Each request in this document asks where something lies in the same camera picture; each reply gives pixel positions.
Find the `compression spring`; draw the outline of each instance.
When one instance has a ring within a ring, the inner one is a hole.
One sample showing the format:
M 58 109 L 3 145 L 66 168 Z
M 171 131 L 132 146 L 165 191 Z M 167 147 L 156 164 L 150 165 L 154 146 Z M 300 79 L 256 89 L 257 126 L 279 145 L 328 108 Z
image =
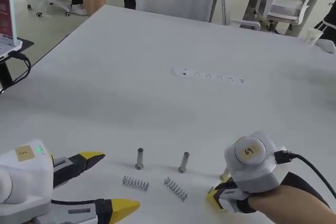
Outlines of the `compression spring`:
M 164 184 L 168 187 L 173 193 L 175 193 L 178 198 L 184 201 L 187 198 L 187 193 L 174 181 L 171 177 L 167 177 L 164 180 Z
M 133 187 L 135 189 L 139 189 L 139 190 L 143 190 L 143 191 L 147 191 L 147 189 L 149 187 L 148 182 L 144 182 L 140 179 L 132 178 L 132 177 L 129 177 L 129 176 L 124 176 L 124 178 L 122 180 L 122 184 L 124 186 Z

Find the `white sneaker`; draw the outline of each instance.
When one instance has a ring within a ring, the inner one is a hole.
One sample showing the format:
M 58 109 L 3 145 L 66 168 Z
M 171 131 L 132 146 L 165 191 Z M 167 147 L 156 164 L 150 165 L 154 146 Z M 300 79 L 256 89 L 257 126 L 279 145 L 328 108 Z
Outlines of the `white sneaker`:
M 82 8 L 80 5 L 72 5 L 70 12 L 79 16 L 87 16 L 87 11 Z

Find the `number label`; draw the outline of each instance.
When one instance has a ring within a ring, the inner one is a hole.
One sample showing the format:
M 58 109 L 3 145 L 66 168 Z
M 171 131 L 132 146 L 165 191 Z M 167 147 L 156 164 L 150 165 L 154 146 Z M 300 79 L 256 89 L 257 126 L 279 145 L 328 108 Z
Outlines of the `number label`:
M 259 149 L 256 145 L 252 144 L 250 146 L 248 146 L 247 148 L 243 149 L 242 151 L 242 157 L 245 159 L 245 160 L 249 160 L 251 158 L 253 158 L 254 156 L 258 155 L 259 153 Z
M 15 153 L 19 162 L 35 158 L 34 152 L 30 145 L 16 148 Z

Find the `white cup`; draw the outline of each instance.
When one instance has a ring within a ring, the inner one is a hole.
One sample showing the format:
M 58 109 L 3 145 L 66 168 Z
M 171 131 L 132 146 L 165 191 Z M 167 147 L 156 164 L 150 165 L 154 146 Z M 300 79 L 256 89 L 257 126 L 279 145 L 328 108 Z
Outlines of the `white cup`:
M 314 45 L 316 41 L 321 37 L 322 34 L 323 34 L 322 31 L 317 30 L 315 28 L 310 28 L 307 31 L 306 38 L 304 39 L 304 41 L 308 45 Z

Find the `white power strip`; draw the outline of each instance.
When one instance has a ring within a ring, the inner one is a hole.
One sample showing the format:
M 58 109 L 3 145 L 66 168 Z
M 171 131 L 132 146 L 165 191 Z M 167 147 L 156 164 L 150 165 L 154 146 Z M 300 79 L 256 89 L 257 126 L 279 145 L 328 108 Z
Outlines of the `white power strip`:
M 172 74 L 175 76 L 181 76 L 181 77 L 207 79 L 207 80 L 220 81 L 220 82 L 230 82 L 232 84 L 236 84 L 239 86 L 243 86 L 243 87 L 246 86 L 246 81 L 243 78 L 236 78 L 236 77 L 233 77 L 231 75 L 226 75 L 226 74 L 201 72 L 201 71 L 193 70 L 190 68 L 173 67 Z

